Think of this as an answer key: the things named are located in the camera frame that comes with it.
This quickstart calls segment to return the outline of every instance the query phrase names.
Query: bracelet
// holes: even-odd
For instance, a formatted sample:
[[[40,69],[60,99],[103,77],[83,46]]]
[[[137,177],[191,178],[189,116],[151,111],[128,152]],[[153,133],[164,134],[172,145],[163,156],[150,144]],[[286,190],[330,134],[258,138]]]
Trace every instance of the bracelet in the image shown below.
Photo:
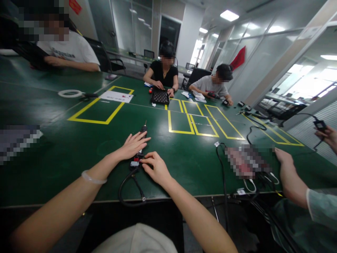
[[[93,179],[91,176],[87,174],[87,171],[88,170],[85,170],[82,172],[82,177],[88,182],[91,182],[94,184],[105,184],[108,181],[107,179],[106,180]]]

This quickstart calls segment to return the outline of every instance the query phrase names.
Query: woman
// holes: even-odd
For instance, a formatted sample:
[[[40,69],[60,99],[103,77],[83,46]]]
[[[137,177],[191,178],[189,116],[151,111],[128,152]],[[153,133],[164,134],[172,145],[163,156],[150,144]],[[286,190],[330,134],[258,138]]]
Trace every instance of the woman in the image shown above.
[[[81,35],[69,30],[68,21],[60,14],[49,14],[43,21],[48,41],[39,41],[37,46],[50,56],[45,62],[55,67],[72,67],[84,71],[100,71],[95,52]]]
[[[105,156],[90,170],[83,172],[81,177],[24,221],[11,236],[15,252],[48,252],[88,209],[113,168],[120,161],[132,158],[139,150],[145,148],[146,142],[151,139],[142,139],[146,134],[147,132],[138,132],[134,136],[130,134],[120,149]],[[157,152],[148,153],[141,162],[146,173],[172,197],[205,252],[238,252],[214,216],[171,177],[165,162]],[[138,223],[114,234],[94,252],[177,252],[177,250],[164,234]]]
[[[150,68],[145,73],[143,80],[154,85],[159,89],[164,86],[170,87],[167,93],[170,97],[174,97],[174,93],[178,90],[178,69],[173,66],[174,63],[174,47],[168,40],[163,42],[160,48],[160,60],[151,63]]]

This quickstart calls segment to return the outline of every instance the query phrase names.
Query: desk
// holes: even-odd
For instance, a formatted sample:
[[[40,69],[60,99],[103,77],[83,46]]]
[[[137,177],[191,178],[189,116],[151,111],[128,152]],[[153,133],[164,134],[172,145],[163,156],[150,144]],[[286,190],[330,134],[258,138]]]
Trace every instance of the desk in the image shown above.
[[[193,103],[180,90],[169,106],[153,107],[142,81],[128,77],[107,81],[106,75],[70,69],[40,72],[30,69],[21,57],[0,57],[1,123],[37,124],[44,133],[40,143],[1,168],[1,207],[46,203],[83,170],[121,147],[127,136],[138,132],[145,121],[148,136],[152,137],[145,153],[157,151],[171,175],[192,195],[223,195],[222,169],[214,143],[224,142],[229,147],[247,144],[245,137],[252,122],[243,115],[235,115],[240,108],[227,108],[219,100]],[[132,92],[135,97],[129,104],[103,103],[100,99],[79,102],[77,98],[59,97],[57,91],[63,89],[98,94],[112,89]],[[275,155],[264,147],[275,145],[293,155],[311,151],[274,126],[268,126],[266,132],[254,129],[250,139],[258,145],[278,178]],[[336,186],[336,167],[318,154],[297,156],[294,161],[300,177],[310,188]],[[115,167],[96,202],[118,200],[118,188],[129,173],[129,163],[123,161]],[[244,187],[230,164],[225,161],[224,165],[227,192]],[[168,197],[144,171],[137,174],[137,179],[148,199]],[[125,184],[123,197],[140,199],[132,180]]]
[[[148,57],[145,57],[145,56],[131,56],[131,55],[129,55],[129,52],[124,50],[124,49],[118,49],[117,50],[116,48],[107,48],[106,50],[107,50],[108,54],[117,55],[117,56],[124,57],[124,58],[130,59],[130,60],[139,61],[141,63],[151,64],[155,60],[155,59],[148,58]],[[182,73],[182,74],[191,74],[192,73],[191,70],[188,70],[183,66],[177,66],[177,69],[178,69],[178,72]]]

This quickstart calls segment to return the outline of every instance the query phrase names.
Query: red object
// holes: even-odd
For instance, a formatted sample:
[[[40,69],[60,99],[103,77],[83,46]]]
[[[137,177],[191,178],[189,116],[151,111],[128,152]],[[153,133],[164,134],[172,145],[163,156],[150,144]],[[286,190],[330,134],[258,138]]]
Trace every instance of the red object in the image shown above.
[[[244,46],[239,51],[238,55],[232,61],[231,66],[233,67],[233,70],[237,69],[239,66],[241,66],[245,62],[245,55],[246,55],[246,46]]]
[[[76,0],[69,0],[69,6],[77,15],[80,14],[82,7],[78,4],[78,2],[76,2]]]

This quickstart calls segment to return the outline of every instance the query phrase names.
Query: black cap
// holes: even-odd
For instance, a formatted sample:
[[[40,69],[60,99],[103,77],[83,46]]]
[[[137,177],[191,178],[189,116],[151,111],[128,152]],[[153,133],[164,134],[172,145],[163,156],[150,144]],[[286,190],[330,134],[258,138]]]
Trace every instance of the black cap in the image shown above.
[[[217,72],[222,81],[230,81],[233,79],[233,67],[227,64],[220,64],[217,67]]]
[[[160,55],[165,58],[173,58],[175,56],[174,45],[168,40],[164,41],[160,45]]]

